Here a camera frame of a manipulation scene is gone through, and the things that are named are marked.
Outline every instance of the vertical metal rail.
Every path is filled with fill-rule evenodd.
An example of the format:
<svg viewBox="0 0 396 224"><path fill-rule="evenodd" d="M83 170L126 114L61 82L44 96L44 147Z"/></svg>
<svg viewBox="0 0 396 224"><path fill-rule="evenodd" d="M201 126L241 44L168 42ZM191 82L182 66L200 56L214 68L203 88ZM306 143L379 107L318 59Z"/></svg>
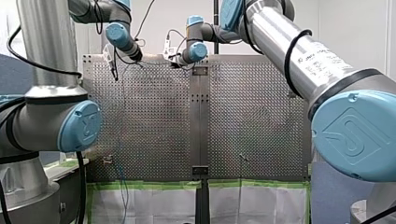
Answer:
<svg viewBox="0 0 396 224"><path fill-rule="evenodd" d="M213 24L219 25L219 0L213 0ZM219 43L215 43L215 54L219 54Z"/></svg>
<svg viewBox="0 0 396 224"><path fill-rule="evenodd" d="M209 116L209 64L197 65L190 79L190 135L193 180L202 185L196 192L195 224L209 224L207 141Z"/></svg>

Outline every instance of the blue joint cap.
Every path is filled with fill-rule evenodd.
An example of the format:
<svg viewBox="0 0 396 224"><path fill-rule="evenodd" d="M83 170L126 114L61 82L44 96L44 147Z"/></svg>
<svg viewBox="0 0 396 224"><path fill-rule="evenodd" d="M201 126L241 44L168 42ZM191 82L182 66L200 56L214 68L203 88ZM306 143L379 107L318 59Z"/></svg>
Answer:
<svg viewBox="0 0 396 224"><path fill-rule="evenodd" d="M0 105L21 97L23 97L23 95L0 95Z"/></svg>
<svg viewBox="0 0 396 224"><path fill-rule="evenodd" d="M128 7L129 9L131 9L131 1L130 0L114 0L116 2L119 2L123 5L125 5L126 7Z"/></svg>
<svg viewBox="0 0 396 224"><path fill-rule="evenodd" d="M125 26L118 22L111 22L106 28L106 37L108 41L118 49L122 49L131 37L129 32L126 30Z"/></svg>
<svg viewBox="0 0 396 224"><path fill-rule="evenodd" d="M204 43L197 42L191 45L189 49L189 56L195 63L204 59L207 55L207 47Z"/></svg>
<svg viewBox="0 0 396 224"><path fill-rule="evenodd" d="M98 104L86 100L69 112L58 135L58 149L76 152L87 149L96 140L102 115Z"/></svg>
<svg viewBox="0 0 396 224"><path fill-rule="evenodd" d="M223 0L220 10L220 27L233 31L242 15L242 0Z"/></svg>
<svg viewBox="0 0 396 224"><path fill-rule="evenodd" d="M372 182L396 181L396 95L347 91L328 99L312 120L323 159L341 173Z"/></svg>
<svg viewBox="0 0 396 224"><path fill-rule="evenodd" d="M202 16L189 16L187 18L188 27L200 22L204 22L204 18Z"/></svg>

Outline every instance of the perforated metal panel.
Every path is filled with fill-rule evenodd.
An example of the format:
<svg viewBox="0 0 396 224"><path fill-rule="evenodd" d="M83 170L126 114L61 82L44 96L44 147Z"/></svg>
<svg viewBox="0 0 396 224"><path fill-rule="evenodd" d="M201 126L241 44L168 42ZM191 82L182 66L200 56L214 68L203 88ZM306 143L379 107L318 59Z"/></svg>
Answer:
<svg viewBox="0 0 396 224"><path fill-rule="evenodd" d="M145 60L153 64L119 64L116 82L102 56L85 57L84 88L104 121L89 181L191 179L189 73Z"/></svg>
<svg viewBox="0 0 396 224"><path fill-rule="evenodd" d="M265 57L210 56L207 76L145 61L119 64L116 82L102 56L85 58L84 87L104 115L89 181L191 179L193 165L209 178L307 177L304 101Z"/></svg>
<svg viewBox="0 0 396 224"><path fill-rule="evenodd" d="M261 56L221 56L212 64L209 177L306 178L304 101L290 98L285 78Z"/></svg>

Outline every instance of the green tape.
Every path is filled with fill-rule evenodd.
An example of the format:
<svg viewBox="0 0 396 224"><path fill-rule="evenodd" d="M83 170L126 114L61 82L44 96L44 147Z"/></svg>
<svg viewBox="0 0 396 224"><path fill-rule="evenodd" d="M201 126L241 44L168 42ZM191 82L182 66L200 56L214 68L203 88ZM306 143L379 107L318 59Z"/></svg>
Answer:
<svg viewBox="0 0 396 224"><path fill-rule="evenodd" d="M238 188L241 186L241 180L209 180L210 188ZM244 187L267 187L267 188L284 188L284 189L307 189L309 182L280 182L267 180L250 180L242 179Z"/></svg>
<svg viewBox="0 0 396 224"><path fill-rule="evenodd" d="M180 182L145 182L145 181L125 181L128 189L156 189L156 190L175 190L175 189L199 189L200 181L180 181ZM124 188L124 183L91 183L88 187L91 190L113 190Z"/></svg>
<svg viewBox="0 0 396 224"><path fill-rule="evenodd" d="M61 164L59 164L60 167L73 167L77 165L78 165L77 161L64 161Z"/></svg>

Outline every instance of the white cloth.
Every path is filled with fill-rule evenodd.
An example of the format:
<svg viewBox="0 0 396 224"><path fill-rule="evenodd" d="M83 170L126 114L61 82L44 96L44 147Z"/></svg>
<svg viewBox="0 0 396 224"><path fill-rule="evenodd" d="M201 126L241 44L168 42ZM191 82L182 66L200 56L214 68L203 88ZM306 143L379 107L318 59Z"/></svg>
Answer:
<svg viewBox="0 0 396 224"><path fill-rule="evenodd" d="M184 224L195 223L196 189L134 189L128 186L128 209L120 189L95 189L88 217L91 224ZM126 189L123 190L127 200Z"/></svg>
<svg viewBox="0 0 396 224"><path fill-rule="evenodd" d="M239 187L210 188L211 224L305 224L307 185L265 187L242 182Z"/></svg>

